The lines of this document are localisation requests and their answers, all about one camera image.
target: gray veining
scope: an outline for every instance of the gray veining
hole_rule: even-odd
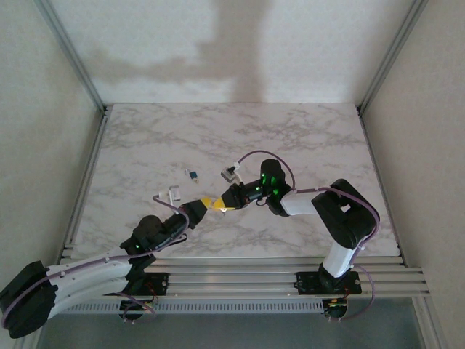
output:
[[[399,255],[354,105],[172,103],[114,106],[73,257],[119,245],[147,214],[169,217],[171,211],[151,198],[170,185],[180,186],[181,202],[220,196],[228,187],[222,168],[254,149],[284,158],[299,189],[349,180],[381,215],[381,230],[361,255]],[[255,154],[244,161],[245,182],[257,178],[267,157]],[[185,169],[198,173],[198,184]],[[267,207],[251,205],[226,214],[207,212],[185,243],[159,255],[323,256],[330,245],[318,216],[276,217]]]

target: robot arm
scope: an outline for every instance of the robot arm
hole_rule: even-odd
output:
[[[228,182],[235,179],[234,170],[229,168],[222,173]],[[213,209],[242,209],[251,202],[258,205],[264,201],[263,205],[268,205],[273,214],[282,217],[320,215],[334,239],[318,275],[331,294],[340,289],[357,248],[370,235],[376,222],[364,207],[368,202],[347,181],[338,180],[326,189],[308,194],[292,190],[286,184],[279,161],[268,159],[262,162],[258,180],[232,184],[213,203]],[[350,201],[332,190],[349,194],[364,204]],[[202,198],[183,204],[180,214],[173,214],[164,222],[156,216],[146,216],[119,248],[98,257],[48,268],[40,261],[27,265],[0,292],[0,308],[4,313],[2,326],[9,330],[11,338],[19,338],[85,300],[117,292],[136,294],[145,283],[144,269],[155,261],[153,253],[177,243],[187,228],[194,229],[210,206],[209,199]],[[347,206],[349,209],[344,211],[342,207]]]

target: yellow object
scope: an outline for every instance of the yellow object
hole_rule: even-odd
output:
[[[220,197],[218,198],[214,203],[213,203],[213,209],[219,210],[219,211],[230,211],[235,209],[234,207],[226,207],[225,202],[223,199]]]
[[[205,205],[207,209],[211,208],[211,198],[201,198],[202,204]]]

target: gray floor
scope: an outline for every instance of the gray floor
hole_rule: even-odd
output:
[[[349,309],[366,300],[352,300]],[[117,315],[59,315],[40,349],[422,348],[410,300],[377,300],[359,318],[330,324],[320,314],[159,316],[124,324]]]

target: wire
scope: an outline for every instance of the wire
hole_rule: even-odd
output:
[[[182,234],[176,241],[171,242],[170,245],[168,245],[167,247],[177,245],[177,244],[181,244],[184,241],[187,241],[187,234],[186,233]]]
[[[127,299],[131,300],[132,303],[129,304],[125,309],[124,309],[124,313],[123,313],[123,321],[126,322],[127,320],[127,317],[126,317],[126,314],[128,313],[128,310],[130,308],[133,308],[135,305],[140,305],[142,307],[142,309],[145,309],[145,310],[149,310],[153,316],[156,315],[155,311],[153,310],[152,307],[150,307],[147,303],[141,301],[141,300],[137,300],[136,298],[134,298],[133,296],[130,296],[129,294],[125,294],[123,292],[116,292],[115,294],[119,295],[119,296],[123,296],[123,297],[126,297]]]
[[[370,309],[371,306],[373,305],[373,303],[375,302],[375,296],[376,296],[375,283],[374,283],[373,279],[371,278],[370,273],[364,267],[362,267],[361,265],[356,265],[354,268],[360,269],[366,275],[368,280],[370,281],[370,285],[371,285],[371,299],[370,299],[370,302],[367,304],[366,307],[364,307],[358,313],[355,313],[355,314],[352,314],[352,315],[349,315],[349,316],[345,316],[343,318],[329,318],[329,321],[340,322],[340,321],[347,321],[347,320],[352,320],[354,318],[357,318],[360,315],[362,315],[363,313],[365,313],[368,309]]]
[[[264,200],[263,204],[259,204],[259,202],[260,202],[260,201],[258,201],[258,200],[255,201],[255,204],[256,204],[258,207],[262,207],[262,206],[264,206],[264,205],[267,204],[267,201],[266,201],[266,200]]]
[[[145,284],[145,286],[150,290],[150,293],[151,293],[152,296],[153,296],[153,299],[152,299],[151,302],[153,302],[153,301],[155,300],[155,298],[156,298],[156,299],[157,299],[157,303],[158,303],[159,299],[158,299],[158,296],[157,296],[155,290],[153,289],[152,283],[151,283],[151,282],[147,282],[147,283]]]
[[[287,165],[287,163],[282,158],[280,158],[276,154],[272,153],[271,151],[264,151],[262,149],[257,149],[256,151],[250,151],[246,155],[244,155],[242,158],[240,158],[238,160],[238,163],[240,164],[242,161],[244,161],[245,158],[248,158],[250,155],[255,154],[255,153],[265,153],[265,154],[274,156],[277,160],[281,161],[281,163],[286,167],[286,169],[288,169],[289,174],[291,175],[291,179],[292,179],[292,188],[291,189],[292,190],[296,189],[296,178],[294,177],[294,173],[292,172],[291,168],[289,167],[289,165]]]
[[[13,311],[13,309],[15,308],[15,306],[22,300],[24,299],[24,297],[26,297],[28,294],[30,294],[35,288],[41,286],[44,282],[46,281],[50,281],[54,278],[57,278],[59,276],[64,276],[66,274],[72,274],[72,273],[76,273],[77,271],[80,271],[80,270],[83,270],[85,268],[89,268],[89,267],[92,267],[94,265],[99,265],[99,264],[103,264],[103,263],[108,263],[110,261],[113,261],[113,260],[121,260],[121,261],[126,261],[126,260],[131,260],[131,259],[134,259],[134,258],[141,258],[141,257],[145,257],[145,256],[148,256],[148,255],[151,255],[153,254],[154,252],[159,252],[161,251],[163,248],[169,246],[172,242],[174,242],[179,236],[181,236],[186,230],[187,228],[189,227],[189,216],[187,216],[187,214],[185,214],[183,211],[181,211],[180,209],[178,209],[177,207],[175,206],[172,206],[170,204],[167,204],[166,202],[163,202],[161,200],[158,200],[156,197],[158,196],[154,196],[153,197],[153,200],[163,206],[166,206],[170,209],[173,209],[174,211],[178,212],[179,214],[182,214],[185,219],[186,219],[186,225],[185,227],[182,229],[182,231],[180,233],[177,234],[176,237],[172,237],[170,236],[168,239],[166,239],[164,242],[162,242],[161,244],[159,244],[155,249],[151,250],[151,251],[148,251],[148,252],[144,252],[144,253],[140,253],[140,254],[126,254],[126,255],[121,255],[121,256],[111,256],[111,257],[102,257],[98,260],[92,260],[90,262],[86,262],[86,263],[83,263],[81,265],[77,265],[76,267],[72,267],[72,268],[69,268],[67,270],[63,270],[63,271],[59,271],[59,272],[56,272],[50,276],[45,276],[43,278],[41,278],[40,280],[36,281],[34,284],[30,285],[23,293],[21,293],[18,297],[16,297],[11,303],[10,305],[7,307],[7,309],[5,309],[4,313],[3,313],[3,316],[1,317],[1,327],[3,327],[4,329],[7,328],[7,318],[8,318],[8,315]]]

